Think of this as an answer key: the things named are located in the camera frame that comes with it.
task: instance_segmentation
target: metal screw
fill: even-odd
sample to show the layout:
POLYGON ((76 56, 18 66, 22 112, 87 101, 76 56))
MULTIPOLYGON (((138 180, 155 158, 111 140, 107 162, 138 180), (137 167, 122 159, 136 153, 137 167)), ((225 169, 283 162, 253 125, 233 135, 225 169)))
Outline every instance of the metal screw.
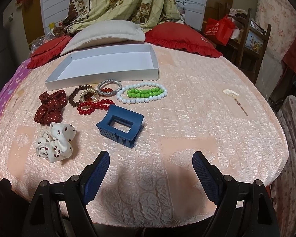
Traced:
POLYGON ((224 179, 227 181, 227 182, 230 182, 232 180, 232 177, 230 175, 224 175, 224 179))
POLYGON ((39 185, 42 186, 42 187, 44 187, 44 186, 47 185, 47 183, 48 183, 48 181, 47 180, 44 180, 44 181, 41 181, 41 183, 39 185))
POLYGON ((79 180, 79 175, 73 175, 71 178, 71 181, 77 181, 77 180, 79 180))
POLYGON ((259 179, 257 179, 257 180, 255 181, 255 183, 256 183, 257 185, 259 185, 259 186, 263 185, 263 182, 262 182, 261 180, 259 180, 259 179))

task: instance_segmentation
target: yellow floral fabric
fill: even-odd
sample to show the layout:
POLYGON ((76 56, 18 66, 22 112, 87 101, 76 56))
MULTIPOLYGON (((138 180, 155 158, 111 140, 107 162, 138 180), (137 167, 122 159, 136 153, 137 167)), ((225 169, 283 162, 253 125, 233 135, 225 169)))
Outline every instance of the yellow floral fabric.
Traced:
POLYGON ((71 0, 65 31, 74 34, 105 20, 129 20, 144 31, 181 19, 175 0, 71 0))

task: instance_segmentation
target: white box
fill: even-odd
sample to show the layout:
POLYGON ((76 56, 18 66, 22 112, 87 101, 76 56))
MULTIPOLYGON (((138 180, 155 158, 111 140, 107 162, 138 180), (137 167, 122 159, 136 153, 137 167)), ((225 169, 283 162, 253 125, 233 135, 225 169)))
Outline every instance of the white box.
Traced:
POLYGON ((150 44, 98 47, 72 53, 45 81, 48 91, 117 81, 158 80, 159 64, 150 44))

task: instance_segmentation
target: pink floral curtain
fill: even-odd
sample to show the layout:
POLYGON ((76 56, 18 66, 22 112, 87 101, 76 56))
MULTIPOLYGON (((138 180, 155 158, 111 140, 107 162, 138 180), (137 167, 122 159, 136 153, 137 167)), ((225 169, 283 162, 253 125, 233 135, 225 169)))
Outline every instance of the pink floral curtain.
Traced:
POLYGON ((272 25, 268 47, 283 58, 296 37, 296 11, 292 5, 288 0, 259 0, 256 21, 264 29, 272 25))

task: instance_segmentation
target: pillow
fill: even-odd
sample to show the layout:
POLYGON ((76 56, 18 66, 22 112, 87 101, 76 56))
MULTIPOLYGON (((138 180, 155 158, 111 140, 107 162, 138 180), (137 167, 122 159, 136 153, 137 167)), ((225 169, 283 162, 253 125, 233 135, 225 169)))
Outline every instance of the pillow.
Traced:
POLYGON ((27 68, 35 69, 46 64, 62 52, 71 38, 69 36, 61 36, 42 44, 32 53, 31 62, 27 65, 27 68))
POLYGON ((142 28, 126 20, 108 20, 95 23, 77 33, 60 55, 90 46, 122 42, 125 40, 145 40, 142 28))
POLYGON ((157 25, 146 33, 145 41, 162 47, 198 53, 213 58, 222 55, 200 33, 188 25, 175 22, 157 25))

